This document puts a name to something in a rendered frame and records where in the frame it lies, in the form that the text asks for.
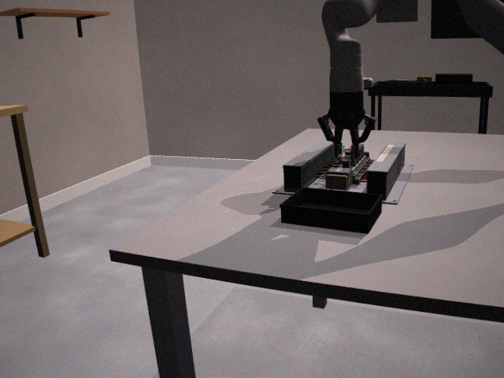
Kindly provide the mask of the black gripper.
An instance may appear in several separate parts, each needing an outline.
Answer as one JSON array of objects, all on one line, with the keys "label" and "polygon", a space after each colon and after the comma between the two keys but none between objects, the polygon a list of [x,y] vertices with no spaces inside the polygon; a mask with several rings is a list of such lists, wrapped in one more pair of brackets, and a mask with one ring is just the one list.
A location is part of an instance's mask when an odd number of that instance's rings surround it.
[{"label": "black gripper", "polygon": [[[329,118],[335,125],[335,135],[329,127]],[[365,130],[361,137],[358,134],[358,125],[365,119]],[[351,161],[355,161],[359,155],[359,143],[363,143],[368,137],[376,118],[365,114],[364,91],[355,92],[332,92],[330,91],[330,109],[328,114],[317,119],[325,138],[335,144],[335,157],[340,154],[343,145],[343,129],[350,130],[351,135]],[[341,130],[341,131],[340,131]],[[340,135],[341,134],[341,135]]]}]

